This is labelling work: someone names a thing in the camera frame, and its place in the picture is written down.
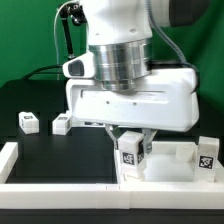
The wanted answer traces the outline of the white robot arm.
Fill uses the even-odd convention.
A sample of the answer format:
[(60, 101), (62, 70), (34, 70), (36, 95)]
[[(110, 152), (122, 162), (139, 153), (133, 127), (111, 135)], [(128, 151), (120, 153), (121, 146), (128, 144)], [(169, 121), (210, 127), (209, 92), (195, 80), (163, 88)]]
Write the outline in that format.
[(73, 122), (139, 128), (150, 151), (156, 131), (188, 131), (199, 118), (196, 69), (183, 53), (154, 61), (152, 37), (194, 24), (211, 0), (80, 0), (87, 52), (63, 65)]

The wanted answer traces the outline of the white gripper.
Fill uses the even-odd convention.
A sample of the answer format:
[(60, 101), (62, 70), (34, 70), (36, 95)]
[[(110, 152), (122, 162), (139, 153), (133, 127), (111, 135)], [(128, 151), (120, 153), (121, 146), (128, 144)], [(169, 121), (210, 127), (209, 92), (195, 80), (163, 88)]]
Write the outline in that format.
[(105, 90), (96, 80), (71, 79), (66, 96), (74, 121), (106, 124), (115, 150), (122, 133), (113, 125), (149, 128), (142, 130), (143, 149), (149, 154), (156, 130), (186, 132), (198, 121), (196, 85), (190, 68), (156, 69), (129, 91)]

